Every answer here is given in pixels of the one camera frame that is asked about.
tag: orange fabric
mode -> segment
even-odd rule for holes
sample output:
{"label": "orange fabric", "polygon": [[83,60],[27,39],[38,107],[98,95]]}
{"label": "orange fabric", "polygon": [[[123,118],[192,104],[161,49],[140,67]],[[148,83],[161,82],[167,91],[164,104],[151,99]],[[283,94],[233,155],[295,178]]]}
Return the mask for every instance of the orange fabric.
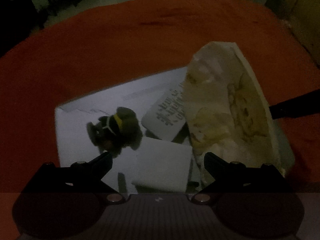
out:
{"label": "orange fabric", "polygon": [[[209,41],[236,42],[270,105],[320,88],[309,54],[262,5],[245,0],[134,0],[41,31],[0,59],[2,192],[43,162],[59,164],[54,109],[67,100],[185,66]],[[320,114],[283,119],[292,176],[320,181]]]}

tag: yellow band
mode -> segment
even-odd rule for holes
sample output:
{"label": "yellow band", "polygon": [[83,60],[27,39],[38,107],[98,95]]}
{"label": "yellow band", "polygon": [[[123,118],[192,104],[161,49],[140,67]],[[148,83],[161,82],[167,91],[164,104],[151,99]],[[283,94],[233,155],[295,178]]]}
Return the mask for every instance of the yellow band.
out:
{"label": "yellow band", "polygon": [[119,130],[121,132],[122,131],[122,120],[119,118],[119,116],[117,114],[114,114],[113,117],[115,118],[115,120],[118,124]]}

